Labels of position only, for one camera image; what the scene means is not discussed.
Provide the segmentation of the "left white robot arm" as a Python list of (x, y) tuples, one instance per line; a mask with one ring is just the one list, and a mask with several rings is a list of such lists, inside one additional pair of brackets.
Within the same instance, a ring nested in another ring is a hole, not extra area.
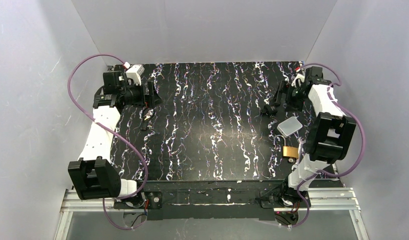
[(113, 132), (125, 106), (148, 110), (142, 119), (142, 128), (153, 117), (155, 105), (162, 102), (151, 81), (148, 93), (141, 83), (142, 65), (127, 70), (110, 68), (103, 73), (103, 86), (94, 94), (91, 124), (85, 146), (78, 160), (71, 161), (68, 173), (78, 197), (82, 200), (124, 198), (138, 192), (135, 180), (120, 178), (111, 164)]

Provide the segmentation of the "black key fob with lanyard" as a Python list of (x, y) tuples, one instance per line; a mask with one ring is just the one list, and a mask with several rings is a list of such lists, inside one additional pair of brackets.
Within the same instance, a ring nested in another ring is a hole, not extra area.
[(141, 125), (140, 125), (140, 129), (142, 131), (146, 131), (148, 129), (149, 122), (153, 118), (154, 115), (155, 115), (155, 110), (153, 108), (148, 107), (143, 110)]

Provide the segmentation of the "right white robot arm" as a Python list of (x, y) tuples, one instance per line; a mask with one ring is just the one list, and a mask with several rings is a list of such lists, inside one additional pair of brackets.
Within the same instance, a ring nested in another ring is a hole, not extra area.
[(294, 80), (282, 81), (272, 102), (275, 108), (285, 105), (287, 110), (302, 110), (309, 100), (316, 116), (302, 145), (304, 156), (286, 179), (289, 190), (307, 191), (318, 174), (328, 176), (325, 169), (346, 157), (355, 129), (365, 135), (361, 123), (334, 96), (334, 86), (341, 86), (341, 80), (325, 79), (324, 68), (320, 63), (297, 67)]

